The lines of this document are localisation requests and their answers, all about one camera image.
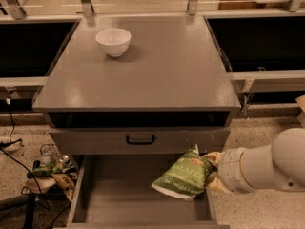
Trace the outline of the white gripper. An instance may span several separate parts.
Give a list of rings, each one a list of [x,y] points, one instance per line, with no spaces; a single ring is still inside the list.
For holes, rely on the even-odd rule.
[[[208,175],[206,187],[215,192],[248,194],[254,189],[248,184],[241,170],[241,158],[245,148],[230,149],[226,152],[210,152],[204,155],[217,172]]]

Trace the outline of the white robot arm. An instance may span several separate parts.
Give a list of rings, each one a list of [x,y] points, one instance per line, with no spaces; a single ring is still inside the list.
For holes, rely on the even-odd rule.
[[[209,153],[217,171],[208,176],[207,187],[224,193],[248,194],[272,189],[305,191],[305,129],[279,133],[269,145]]]

